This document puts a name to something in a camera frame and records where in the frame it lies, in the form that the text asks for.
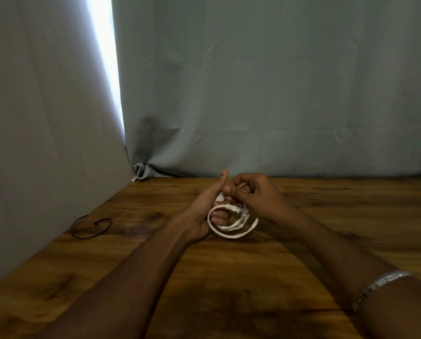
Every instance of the person's left hand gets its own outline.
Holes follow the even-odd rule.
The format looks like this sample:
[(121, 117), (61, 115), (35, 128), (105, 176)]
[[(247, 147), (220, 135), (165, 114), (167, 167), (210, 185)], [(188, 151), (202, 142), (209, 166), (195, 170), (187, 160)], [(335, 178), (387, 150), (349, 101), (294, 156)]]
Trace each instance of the person's left hand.
[[(201, 240), (209, 233), (207, 214), (214, 206), (215, 197), (225, 186), (227, 179), (228, 171), (223, 170), (220, 177), (210, 187), (199, 194), (186, 209), (178, 214), (187, 226), (187, 236), (191, 241)], [(218, 225), (225, 225), (230, 218), (230, 214), (225, 211), (218, 211), (218, 219), (214, 218), (214, 215), (217, 214), (213, 214), (211, 220), (217, 220)]]

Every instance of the person's right hand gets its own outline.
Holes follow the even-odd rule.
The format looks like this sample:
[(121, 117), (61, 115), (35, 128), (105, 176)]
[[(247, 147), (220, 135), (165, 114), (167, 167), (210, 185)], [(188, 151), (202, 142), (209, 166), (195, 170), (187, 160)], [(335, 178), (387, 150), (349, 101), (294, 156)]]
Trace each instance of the person's right hand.
[[(242, 188), (238, 185), (247, 183)], [(280, 224), (292, 208), (280, 191), (265, 174), (239, 174), (221, 191), (226, 200), (239, 200), (251, 208), (259, 217)]]

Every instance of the wood grain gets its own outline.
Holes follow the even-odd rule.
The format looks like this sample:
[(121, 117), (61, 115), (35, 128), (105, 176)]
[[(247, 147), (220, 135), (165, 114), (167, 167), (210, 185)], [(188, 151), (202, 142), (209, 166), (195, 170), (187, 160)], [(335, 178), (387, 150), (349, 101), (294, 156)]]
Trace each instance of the wood grain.
[[(28, 338), (53, 321), (212, 182), (135, 182), (79, 223), (113, 219), (106, 234), (68, 232), (0, 281), (0, 338)], [(290, 202), (421, 278), (421, 179), (285, 179)], [(321, 266), (268, 223), (238, 241), (209, 236), (186, 251), (147, 338), (369, 338)]]

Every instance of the white ethernet cable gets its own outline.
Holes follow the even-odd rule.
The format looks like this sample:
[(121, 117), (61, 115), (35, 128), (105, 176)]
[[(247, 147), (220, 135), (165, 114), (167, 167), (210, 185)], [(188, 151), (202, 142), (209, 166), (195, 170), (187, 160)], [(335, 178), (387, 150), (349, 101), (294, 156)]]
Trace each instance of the white ethernet cable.
[[(225, 200), (225, 195), (223, 195), (223, 193), (219, 193), (217, 195), (217, 198), (215, 199), (215, 201), (219, 201), (219, 202), (224, 201), (224, 200)], [(259, 219), (258, 218), (256, 218), (256, 220), (253, 222), (253, 224), (251, 225), (251, 227), (246, 232), (243, 232), (243, 233), (229, 235), (229, 234), (222, 233), (219, 230), (230, 232), (230, 231), (241, 229), (247, 223), (248, 218), (250, 217), (248, 215), (248, 210), (246, 208), (247, 206), (245, 205), (245, 203), (243, 204), (243, 207), (244, 208), (239, 208), (239, 207), (234, 206), (234, 205), (218, 205), (218, 206), (215, 206), (207, 214), (207, 224), (209, 225), (209, 227), (210, 227), (211, 230), (213, 230), (216, 234), (218, 234), (219, 236), (221, 236), (223, 238), (227, 238), (227, 239), (238, 239), (238, 238), (242, 238), (244, 235), (247, 235), (248, 233), (250, 233), (256, 227), (256, 225), (259, 222)], [(239, 220), (237, 220), (236, 222), (234, 222), (230, 226), (218, 226), (218, 225), (216, 225), (217, 228), (219, 229), (218, 230), (217, 228), (215, 228), (213, 226), (210, 217), (211, 217), (212, 212), (214, 210), (216, 210), (216, 209), (219, 209), (219, 208), (229, 209), (229, 210), (231, 210), (233, 212), (236, 212), (238, 214), (241, 214), (242, 216), (240, 217)]]

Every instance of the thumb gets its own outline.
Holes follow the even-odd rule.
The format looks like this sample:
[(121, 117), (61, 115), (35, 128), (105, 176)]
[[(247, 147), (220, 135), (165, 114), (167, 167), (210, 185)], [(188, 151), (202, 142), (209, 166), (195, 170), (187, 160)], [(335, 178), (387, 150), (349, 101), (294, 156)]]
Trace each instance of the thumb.
[(213, 184), (208, 188), (208, 190), (213, 194), (218, 194), (220, 192), (220, 189), (225, 186), (227, 180), (228, 171), (223, 170), (220, 177), (217, 180), (215, 180), (215, 182), (213, 182)]
[(237, 188), (232, 185), (227, 185), (221, 190), (225, 195), (229, 195), (232, 198), (235, 198), (239, 201), (242, 201), (248, 206), (250, 205), (251, 198), (253, 197), (252, 193), (248, 193), (240, 188)]

